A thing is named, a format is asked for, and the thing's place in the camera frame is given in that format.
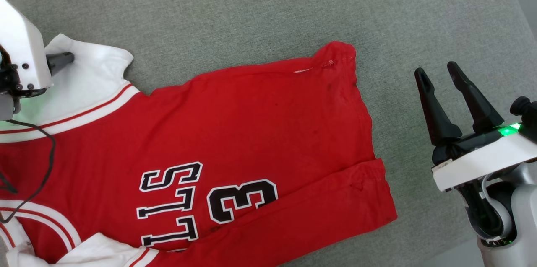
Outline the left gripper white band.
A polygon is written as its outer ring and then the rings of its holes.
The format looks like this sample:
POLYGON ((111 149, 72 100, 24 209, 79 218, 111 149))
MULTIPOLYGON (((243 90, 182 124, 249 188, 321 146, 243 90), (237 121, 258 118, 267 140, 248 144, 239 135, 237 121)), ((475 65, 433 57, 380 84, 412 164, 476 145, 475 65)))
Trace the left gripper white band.
POLYGON ((14 96, 52 87, 52 77, 73 63, 71 52, 45 54, 40 30, 8 0, 0 0, 1 82, 14 96))

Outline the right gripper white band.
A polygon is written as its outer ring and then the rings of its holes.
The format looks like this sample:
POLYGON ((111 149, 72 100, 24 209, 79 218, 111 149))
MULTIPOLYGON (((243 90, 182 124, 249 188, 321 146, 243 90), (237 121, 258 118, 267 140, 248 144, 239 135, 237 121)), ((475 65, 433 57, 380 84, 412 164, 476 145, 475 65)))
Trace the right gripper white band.
MULTIPOLYGON (((499 127, 504 124, 504 118, 459 65, 449 61, 447 69, 453 84, 466 101, 473 120, 472 129, 477 134, 483 134, 495 128, 486 134, 494 141, 482 147, 474 146, 471 152, 462 157, 434 166, 432 175, 437 188, 440 191, 448 190, 510 166, 535 160, 537 103, 525 96, 518 97, 511 105, 511 112, 521 116, 521 122, 499 127)), ((445 145, 462 137, 462 131, 450 121, 435 96, 435 86, 426 72, 419 67, 414 71, 414 77, 432 145, 445 145)))

